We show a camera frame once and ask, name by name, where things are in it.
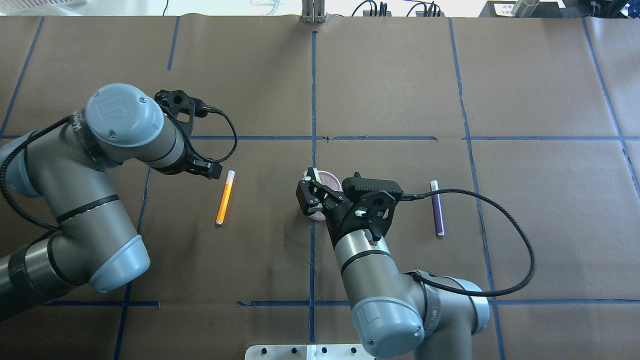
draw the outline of blue tape line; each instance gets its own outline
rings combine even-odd
[[[595,65],[596,67],[596,73],[598,74],[598,80],[600,81],[602,92],[604,93],[605,100],[607,101],[607,106],[609,107],[609,113],[611,114],[611,118],[613,119],[613,124],[616,127],[618,139],[620,140],[620,146],[622,146],[622,151],[624,152],[625,159],[627,161],[627,167],[629,168],[629,172],[631,173],[631,180],[633,181],[634,186],[636,188],[636,195],[640,198],[640,184],[638,184],[636,170],[634,169],[634,165],[631,162],[631,158],[629,157],[629,152],[627,151],[627,145],[625,144],[625,141],[622,137],[622,131],[620,130],[620,123],[618,122],[618,117],[616,116],[616,112],[613,110],[611,97],[609,96],[607,85],[604,83],[604,78],[602,77],[602,72],[600,71],[600,64],[598,63],[598,58],[596,57],[596,53],[593,50],[593,44],[591,43],[591,35],[589,35],[589,27],[587,26],[587,20],[584,17],[582,18],[582,27],[584,28],[584,35],[587,38],[589,53],[591,54],[591,59],[593,59],[593,65]]]
[[[171,52],[169,53],[169,64],[166,66],[167,71],[171,71],[173,65],[173,52],[175,51],[175,41],[178,39],[178,29],[180,28],[180,17],[175,17],[175,28],[173,29],[173,41],[171,42]]]
[[[129,296],[131,295],[131,282],[127,284],[127,289],[124,294],[124,303],[122,304],[122,313],[120,313],[120,326],[118,328],[118,339],[116,340],[116,349],[113,352],[113,360],[120,358],[120,347],[122,346],[122,336],[124,335],[124,325],[127,322],[127,310],[129,308]]]
[[[309,343],[316,343],[316,221],[311,219],[309,252]]]
[[[497,300],[498,305],[640,305],[640,299]]]
[[[616,136],[470,136],[462,140],[618,141],[619,139]]]
[[[18,82],[15,84],[15,89],[13,89],[13,95],[11,96],[11,101],[9,101],[9,107],[7,107],[6,109],[6,114],[4,114],[2,127],[0,127],[0,135],[4,134],[4,129],[6,128],[6,125],[9,122],[9,116],[11,115],[11,110],[13,109],[15,98],[18,96],[18,91],[20,90],[22,79],[24,79],[24,73],[27,71],[27,66],[29,66],[29,60],[31,60],[31,55],[33,54],[33,49],[36,47],[36,43],[38,42],[38,37],[40,36],[40,30],[42,30],[42,24],[44,24],[44,16],[40,18],[40,23],[38,23],[38,29],[36,29],[36,34],[33,35],[33,41],[31,42],[31,47],[29,48],[29,52],[27,53],[27,58],[24,60],[24,65],[22,66],[22,71],[20,71]]]
[[[192,135],[190,140],[233,140],[233,136],[223,135]],[[238,140],[312,140],[311,136],[264,136],[264,135],[244,135],[238,136]]]
[[[349,306],[349,302],[346,300],[318,300],[316,306]]]
[[[329,136],[320,137],[322,140],[434,140],[438,141],[435,136]]]
[[[147,210],[147,199],[149,196],[149,185],[151,185],[151,168],[147,170],[147,180],[145,182],[145,192],[142,195],[142,205],[140,206],[140,216],[138,217],[138,234],[142,232],[142,218]]]
[[[149,194],[149,185],[151,184],[151,168],[147,170],[147,180],[145,183],[145,192],[142,195],[142,205],[140,206],[140,217],[138,218],[138,234],[142,230],[142,220],[147,209],[147,198]],[[113,360],[118,360],[120,357],[120,347],[122,346],[122,336],[124,335],[124,325],[127,322],[127,309],[129,307],[129,299],[131,298],[131,283],[127,284],[127,289],[124,294],[124,301],[122,303],[122,313],[120,314],[120,327],[118,328],[118,339],[116,340],[116,349],[113,353]]]
[[[308,300],[298,300],[298,301],[251,301],[249,304],[238,301],[236,302],[238,307],[244,306],[309,306]]]
[[[465,120],[465,134],[467,136],[467,150],[469,153],[469,163],[471,164],[471,177],[474,182],[474,190],[476,193],[480,193],[478,186],[478,180],[476,176],[476,164],[474,162],[473,147],[471,144],[471,132],[469,129],[469,121],[467,117],[467,109],[465,108],[465,102],[462,97],[462,78],[460,76],[460,64],[458,62],[458,50],[456,49],[456,37],[453,31],[453,21],[449,18],[449,32],[451,34],[451,48],[453,50],[453,62],[456,67],[456,78],[458,80],[458,95],[460,97],[460,108],[462,110],[462,117]],[[486,231],[484,229],[484,215],[482,211],[482,204],[480,199],[476,199],[476,206],[478,215],[480,216],[480,223],[482,224],[482,240],[484,243],[484,262],[486,265],[487,278],[489,280],[489,289],[495,291],[493,283],[493,271],[491,265],[491,257],[489,255],[489,243],[486,239]],[[500,352],[500,360],[505,360],[504,345],[502,343],[502,329],[500,328],[500,316],[498,314],[498,306],[495,304],[495,298],[490,299],[493,308],[493,321],[495,322],[495,337],[498,343],[498,350]]]
[[[311,160],[312,166],[316,167],[316,35],[317,31],[312,33],[311,37]]]
[[[311,33],[311,166],[316,167],[316,35]],[[316,343],[316,221],[309,230],[309,343]]]
[[[537,300],[537,299],[525,299],[525,300],[494,300],[489,299],[499,306],[530,306],[530,305],[640,305],[640,299],[552,299],[552,300]],[[138,306],[160,306],[158,301],[146,301],[137,302],[141,305]],[[317,300],[316,306],[349,306],[347,300]],[[129,306],[134,306],[135,302],[129,303]],[[238,307],[250,307],[250,306],[309,306],[309,301],[306,300],[293,300],[293,301],[251,301],[249,304],[238,301],[236,302]]]
[[[44,304],[44,306],[122,306],[123,301],[77,301],[77,300],[56,300]],[[160,301],[132,301],[129,306],[157,307],[160,308]]]

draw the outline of black cable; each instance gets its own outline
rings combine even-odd
[[[32,142],[34,142],[35,140],[43,137],[47,133],[50,133],[52,130],[56,129],[57,127],[66,124],[67,122],[68,122],[68,118],[64,118],[64,119],[56,122],[55,124],[47,127],[46,129],[34,134],[33,136],[30,136],[22,144],[18,145],[18,147],[16,147],[9,154],[9,156],[6,157],[6,159],[4,159],[4,161],[2,163],[2,166],[0,167],[0,192],[2,192],[2,196],[7,201],[9,206],[11,206],[11,208],[16,212],[16,214],[20,215],[24,220],[27,220],[28,222],[31,222],[32,224],[35,224],[35,225],[40,226],[40,227],[44,227],[45,229],[48,229],[48,230],[51,230],[51,231],[59,231],[60,228],[58,226],[49,225],[49,224],[47,224],[47,223],[45,223],[43,221],[40,221],[40,220],[36,219],[35,217],[32,217],[26,211],[24,211],[22,208],[20,208],[20,206],[18,206],[16,201],[13,199],[13,197],[9,193],[9,190],[7,189],[7,186],[6,186],[6,172],[7,172],[7,169],[9,168],[9,164],[11,163],[11,161],[20,153],[20,151],[26,149],[27,145],[29,145]]]
[[[420,6],[420,5],[423,5],[423,6],[424,6],[424,13],[426,13],[426,12],[427,12],[427,3],[417,3],[417,4],[413,5],[413,6],[409,9],[409,12],[408,12],[408,13],[406,13],[406,16],[405,16],[405,17],[409,17],[409,15],[411,15],[411,12],[413,11],[413,9],[415,9],[415,7],[416,7],[416,6]]]
[[[377,12],[378,12],[378,4],[376,4],[376,2],[375,2],[375,1],[373,1],[373,0],[364,0],[364,1],[362,1],[362,2],[360,3],[360,5],[358,5],[358,7],[356,8],[356,10],[353,10],[353,13],[351,14],[351,16],[355,16],[355,15],[356,15],[356,12],[358,11],[358,9],[359,9],[362,5],[364,5],[364,4],[366,4],[366,3],[369,3],[369,6],[372,6],[371,4],[373,4],[372,9],[371,9],[371,16],[373,16],[373,15],[374,15],[374,13],[377,13]]]
[[[199,160],[202,161],[207,161],[207,162],[211,162],[211,163],[221,163],[222,161],[225,161],[227,159],[229,159],[231,157],[231,155],[234,154],[234,152],[236,151],[236,147],[238,146],[238,135],[236,133],[236,128],[234,127],[234,124],[231,122],[231,119],[229,118],[229,116],[227,116],[227,114],[218,109],[215,108],[214,106],[211,106],[211,108],[213,109],[213,113],[221,115],[222,117],[225,118],[225,120],[227,121],[227,123],[229,124],[229,127],[231,128],[231,132],[233,132],[234,134],[234,146],[231,148],[231,151],[229,151],[229,153],[222,159],[212,159],[212,158],[208,158],[206,156],[201,155],[191,144],[191,140],[189,140],[189,135],[187,135],[186,131],[184,130],[184,128],[182,127],[182,124],[180,123],[180,121],[173,116],[173,114],[171,113],[171,109],[169,109],[168,107],[162,105],[162,104],[158,104],[160,106],[160,108],[162,109],[162,111],[164,112],[164,114],[169,118],[169,120],[171,120],[171,122],[175,125],[175,127],[178,128],[178,131],[180,131],[180,134],[182,135],[182,139],[184,140],[184,142],[187,144],[187,146],[189,147],[189,150],[191,150],[191,152],[193,152],[193,154],[195,156],[197,156],[199,158]]]
[[[522,231],[522,229],[520,228],[520,226],[518,225],[518,223],[516,222],[516,220],[513,219],[513,217],[511,216],[511,214],[509,214],[502,206],[500,206],[498,203],[496,203],[495,201],[484,197],[478,193],[474,193],[474,192],[470,192],[467,190],[460,190],[460,189],[442,189],[442,190],[436,190],[433,192],[428,192],[428,193],[422,193],[422,194],[404,194],[402,195],[402,197],[400,198],[400,201],[413,201],[413,200],[420,200],[420,199],[426,199],[430,196],[434,196],[434,195],[438,195],[441,193],[462,193],[465,195],[470,195],[473,196],[477,199],[480,199],[484,202],[487,202],[489,205],[493,206],[494,208],[498,209],[505,217],[507,217],[507,219],[509,219],[509,221],[511,222],[511,225],[513,225],[513,227],[516,229],[516,231],[518,232],[518,234],[520,235],[520,237],[522,238],[522,241],[524,241],[524,244],[527,247],[527,250],[529,251],[529,260],[531,262],[530,266],[529,266],[529,272],[527,273],[527,276],[525,276],[524,280],[520,281],[517,285],[512,286],[508,289],[504,289],[504,290],[495,290],[495,291],[468,291],[468,290],[462,290],[462,289],[458,289],[458,288],[452,288],[451,286],[446,286],[443,284],[439,284],[437,282],[431,281],[429,279],[425,279],[424,277],[420,276],[420,274],[416,273],[416,272],[409,272],[407,274],[411,275],[413,277],[414,280],[419,281],[419,282],[423,282],[429,286],[432,286],[434,288],[438,288],[441,290],[445,290],[445,291],[449,291],[452,293],[456,293],[456,294],[460,294],[460,295],[466,295],[466,296],[479,296],[479,297],[498,297],[498,296],[503,296],[503,295],[507,295],[510,293],[514,293],[522,288],[524,288],[530,281],[531,278],[533,278],[533,273],[536,271],[536,256],[533,253],[533,248],[531,247],[531,243],[529,243],[529,239],[527,239],[527,236],[524,234],[524,232]]]

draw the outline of electrical cable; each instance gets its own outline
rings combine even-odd
[[[355,16],[355,15],[356,15],[356,12],[358,11],[358,9],[359,9],[362,5],[364,5],[364,4],[366,4],[366,3],[369,3],[369,6],[371,6],[371,7],[372,7],[372,8],[371,8],[371,16],[374,16],[374,14],[378,12],[378,4],[376,4],[376,2],[375,2],[375,1],[373,1],[373,0],[364,0],[364,1],[362,1],[362,2],[360,3],[360,5],[358,5],[358,7],[356,7],[356,9],[355,9],[355,10],[353,10],[353,13],[351,14],[351,16]]]
[[[413,9],[415,9],[415,7],[416,7],[416,6],[420,6],[420,5],[424,6],[424,12],[422,13],[422,14],[423,14],[422,16],[424,16],[424,14],[427,12],[427,3],[417,3],[417,4],[413,5],[413,6],[409,9],[409,12],[408,12],[408,13],[406,13],[406,16],[405,16],[405,17],[409,17],[409,15],[411,15],[411,12],[413,11]]]
[[[436,190],[433,192],[422,193],[422,194],[404,194],[401,196],[400,201],[421,200],[421,199],[426,199],[428,197],[438,195],[441,193],[462,193],[465,195],[473,196],[477,199],[487,202],[489,205],[498,209],[511,222],[511,225],[513,225],[513,227],[516,229],[516,231],[522,238],[522,241],[524,241],[524,244],[527,247],[527,250],[529,251],[529,261],[530,261],[529,272],[527,273],[527,276],[525,276],[525,278],[522,281],[520,281],[517,285],[504,290],[495,290],[495,291],[468,291],[468,290],[453,288],[451,286],[446,286],[446,285],[437,283],[435,281],[425,279],[424,277],[420,276],[420,274],[418,274],[417,272],[408,272],[407,274],[411,275],[413,277],[413,280],[415,281],[423,282],[424,284],[427,284],[434,288],[438,288],[441,290],[449,291],[449,292],[460,294],[460,295],[466,295],[466,296],[498,297],[498,296],[514,293],[524,288],[531,281],[531,279],[533,278],[533,273],[536,271],[536,256],[533,253],[533,248],[531,247],[531,243],[529,242],[529,239],[527,239],[527,236],[524,234],[524,232],[522,231],[522,229],[520,228],[516,220],[514,220],[511,214],[509,214],[498,203],[478,193],[470,192],[467,190],[461,190],[461,189],[442,189],[442,190]]]
[[[182,139],[184,140],[184,143],[187,144],[187,146],[189,147],[189,150],[191,150],[191,152],[193,152],[193,154],[199,158],[199,160],[202,161],[206,161],[206,162],[211,162],[211,163],[221,163],[222,161],[225,161],[227,159],[229,159],[231,157],[231,155],[233,155],[233,153],[236,151],[236,147],[238,146],[238,135],[236,133],[236,128],[234,127],[234,124],[231,122],[231,119],[229,118],[229,116],[222,110],[211,106],[211,108],[213,109],[213,113],[214,114],[218,114],[221,115],[222,117],[225,118],[225,120],[227,121],[227,123],[229,124],[229,127],[231,128],[231,132],[233,132],[234,134],[234,146],[231,148],[231,150],[229,151],[229,153],[222,159],[212,159],[212,158],[208,158],[204,155],[201,155],[191,144],[191,140],[189,140],[189,136],[187,135],[186,131],[184,130],[184,128],[182,127],[182,124],[180,123],[180,121],[173,116],[173,114],[171,113],[171,110],[166,107],[165,105],[162,104],[158,104],[160,106],[160,108],[162,109],[163,113],[169,118],[169,120],[171,120],[171,122],[173,123],[173,125],[175,125],[175,127],[178,128],[178,131],[180,131],[180,134],[182,135]]]
[[[36,219],[35,217],[32,217],[26,211],[24,211],[22,208],[20,208],[20,206],[18,206],[16,201],[13,199],[13,197],[9,193],[9,190],[7,189],[7,186],[6,186],[6,172],[7,172],[7,169],[9,168],[9,164],[11,163],[11,161],[20,153],[20,151],[26,149],[27,145],[29,145],[32,142],[34,142],[35,140],[43,137],[47,133],[50,133],[51,131],[53,131],[57,127],[66,124],[67,122],[68,122],[68,118],[64,118],[64,119],[56,122],[55,124],[47,127],[46,129],[44,129],[44,130],[42,130],[42,131],[30,136],[22,144],[18,145],[18,147],[16,147],[9,154],[9,156],[6,157],[6,159],[4,159],[4,161],[2,163],[2,166],[0,167],[0,192],[2,192],[2,195],[3,195],[4,199],[7,201],[7,203],[9,204],[9,206],[11,206],[11,208],[16,212],[16,214],[20,215],[24,220],[27,220],[28,222],[30,222],[30,223],[32,223],[34,225],[37,225],[37,226],[40,226],[40,227],[44,227],[45,229],[48,229],[48,230],[51,230],[51,231],[59,231],[60,228],[58,226],[49,225],[49,224],[47,224],[47,223],[45,223],[43,221],[40,221],[40,220]]]

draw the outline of label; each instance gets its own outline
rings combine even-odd
[[[513,15],[513,4],[493,4],[493,7],[495,8],[495,14],[498,16],[516,16]]]

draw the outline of gray robot arm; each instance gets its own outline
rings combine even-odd
[[[136,158],[164,174],[188,171],[220,177],[219,163],[194,154],[184,128],[160,106],[170,116],[179,110],[170,108],[172,102],[184,101],[187,109],[199,111],[212,107],[190,97],[166,99],[171,94],[157,94],[159,105],[131,85],[107,85],[86,108],[30,143],[8,165],[7,181],[22,195],[43,196],[60,232],[0,259],[0,320],[82,284],[109,292],[149,267],[141,236],[106,170]],[[5,145],[0,160],[34,134]]]
[[[307,177],[298,183],[296,196],[304,215],[322,211],[326,217],[353,325],[364,349],[380,358],[414,350],[416,360],[471,359],[471,335],[481,332],[489,321],[486,297],[514,292],[533,275],[533,252],[520,228],[516,227],[530,250],[532,263],[527,278],[513,288],[483,292],[472,282],[453,277],[420,270],[401,274],[384,235],[399,201],[428,194],[403,194],[393,181],[365,179],[358,173],[342,182],[343,192],[336,192],[322,185],[316,174],[316,169],[309,168]],[[435,193],[441,192],[486,199],[465,190]]]

